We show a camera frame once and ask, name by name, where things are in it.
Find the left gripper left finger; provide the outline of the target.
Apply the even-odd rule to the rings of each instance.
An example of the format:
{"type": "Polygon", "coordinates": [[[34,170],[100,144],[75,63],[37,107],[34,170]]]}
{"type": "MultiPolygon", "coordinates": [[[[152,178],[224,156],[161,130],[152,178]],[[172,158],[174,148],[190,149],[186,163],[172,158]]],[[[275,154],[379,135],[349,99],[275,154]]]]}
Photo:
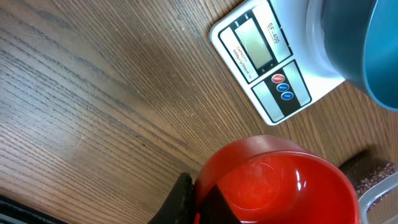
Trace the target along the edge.
{"type": "Polygon", "coordinates": [[[194,199],[192,177],[189,173],[182,172],[148,224],[193,224],[194,199]]]}

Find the orange measuring scoop blue handle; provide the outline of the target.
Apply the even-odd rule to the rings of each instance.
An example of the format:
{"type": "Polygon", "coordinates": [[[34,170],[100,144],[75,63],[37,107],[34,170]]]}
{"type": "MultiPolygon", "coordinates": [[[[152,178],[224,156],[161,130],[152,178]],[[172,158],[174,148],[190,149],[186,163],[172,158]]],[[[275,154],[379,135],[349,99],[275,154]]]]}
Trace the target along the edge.
{"type": "Polygon", "coordinates": [[[214,185],[241,223],[360,223],[358,198],[347,176],[277,136],[234,141],[207,160],[194,183],[195,223],[214,185]]]}

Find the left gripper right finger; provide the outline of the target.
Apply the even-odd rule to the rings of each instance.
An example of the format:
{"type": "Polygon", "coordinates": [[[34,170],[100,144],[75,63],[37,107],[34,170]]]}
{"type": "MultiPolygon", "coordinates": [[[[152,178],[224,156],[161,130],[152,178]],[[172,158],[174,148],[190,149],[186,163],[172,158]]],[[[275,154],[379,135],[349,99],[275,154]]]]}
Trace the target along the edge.
{"type": "Polygon", "coordinates": [[[199,214],[199,224],[241,224],[217,185],[208,192],[199,214]]]}

